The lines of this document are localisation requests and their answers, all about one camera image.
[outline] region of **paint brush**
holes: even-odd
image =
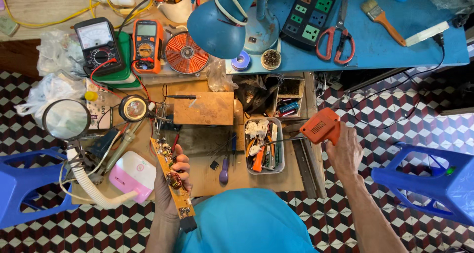
[[[401,37],[397,30],[388,22],[385,17],[385,11],[377,4],[377,1],[367,0],[360,5],[360,8],[367,14],[370,20],[382,24],[397,43],[401,46],[406,46],[405,39]]]

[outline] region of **lamp base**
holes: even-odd
[[[261,55],[273,47],[280,35],[280,23],[276,16],[265,9],[263,20],[257,20],[257,7],[247,11],[248,23],[245,26],[244,51],[251,55]]]

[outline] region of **wooden brush handle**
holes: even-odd
[[[380,13],[380,15],[374,19],[374,22],[378,22],[382,24],[382,26],[384,26],[385,29],[387,29],[390,36],[392,36],[394,40],[397,43],[399,43],[401,46],[407,46],[405,39],[401,37],[401,35],[397,32],[397,30],[395,30],[395,28],[388,22],[387,18],[385,17],[385,11]]]

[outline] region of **white mug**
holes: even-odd
[[[191,0],[181,0],[176,4],[160,3],[157,8],[161,7],[163,14],[171,21],[176,23],[186,23],[189,15],[193,11]]]

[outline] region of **purple screwdriver handle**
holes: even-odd
[[[219,182],[226,184],[227,181],[229,180],[229,177],[227,175],[227,169],[229,167],[229,160],[227,158],[224,159],[222,162],[222,171],[219,173]]]

